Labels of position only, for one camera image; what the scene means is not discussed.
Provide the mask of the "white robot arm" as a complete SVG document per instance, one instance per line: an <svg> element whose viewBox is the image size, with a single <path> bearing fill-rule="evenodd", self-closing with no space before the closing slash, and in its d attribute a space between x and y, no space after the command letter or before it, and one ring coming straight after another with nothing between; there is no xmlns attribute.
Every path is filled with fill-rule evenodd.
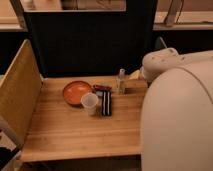
<svg viewBox="0 0 213 171"><path fill-rule="evenodd" d="M213 50L147 54L142 171L213 171Z"/></svg>

